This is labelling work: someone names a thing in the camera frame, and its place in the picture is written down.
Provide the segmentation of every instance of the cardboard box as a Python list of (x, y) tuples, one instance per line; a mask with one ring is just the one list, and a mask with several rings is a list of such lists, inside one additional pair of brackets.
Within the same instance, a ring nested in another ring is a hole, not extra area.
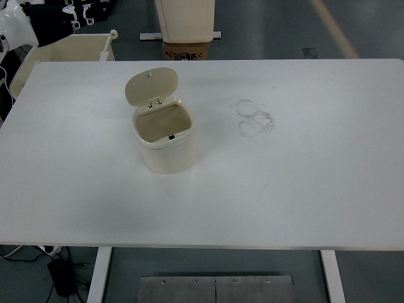
[(164, 60), (207, 60), (208, 42), (166, 43), (163, 42)]

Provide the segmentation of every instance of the lid hinge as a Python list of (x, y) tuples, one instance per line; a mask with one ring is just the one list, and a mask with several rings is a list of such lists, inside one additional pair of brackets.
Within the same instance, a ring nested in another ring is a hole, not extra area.
[(149, 103), (149, 109), (150, 108), (152, 108), (153, 107), (153, 101), (154, 100), (156, 100), (156, 104), (158, 104), (158, 105), (162, 105), (163, 104), (163, 102), (160, 100), (160, 97), (157, 97), (157, 98), (154, 98), (154, 99), (150, 99), (149, 101), (148, 101), (148, 103)]

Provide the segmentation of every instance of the black power adapter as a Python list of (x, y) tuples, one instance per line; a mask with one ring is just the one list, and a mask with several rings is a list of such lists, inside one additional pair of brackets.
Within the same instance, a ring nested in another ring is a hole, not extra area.
[(67, 298), (76, 291), (71, 264), (62, 259), (54, 259), (48, 263), (48, 269), (58, 295)]

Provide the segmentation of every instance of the small trash can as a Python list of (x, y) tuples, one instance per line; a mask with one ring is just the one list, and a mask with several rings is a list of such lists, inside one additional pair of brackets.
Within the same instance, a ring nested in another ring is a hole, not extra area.
[(170, 68), (144, 71), (125, 87), (126, 99), (137, 107), (133, 125), (143, 156), (158, 174), (187, 169), (197, 157), (196, 124), (187, 103), (172, 96), (177, 87), (177, 73)]
[(213, 40), (215, 0), (155, 0), (164, 42)]
[(27, 54), (10, 84), (14, 99), (20, 95), (34, 67), (41, 62), (115, 61), (111, 42), (118, 38), (116, 30), (110, 33), (73, 34), (53, 44), (33, 47)]

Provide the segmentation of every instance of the plastic storage box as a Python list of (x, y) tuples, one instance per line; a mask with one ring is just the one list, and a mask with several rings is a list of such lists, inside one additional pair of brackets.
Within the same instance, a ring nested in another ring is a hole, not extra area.
[(117, 37), (116, 30), (100, 34), (73, 34), (50, 45), (33, 47), (10, 84), (11, 95), (17, 99), (33, 68), (41, 62), (115, 61), (111, 41)]
[(180, 172), (197, 157), (194, 117), (185, 101), (172, 96), (177, 87), (170, 68), (137, 74), (125, 87), (126, 99), (137, 107), (133, 125), (143, 156), (158, 174)]

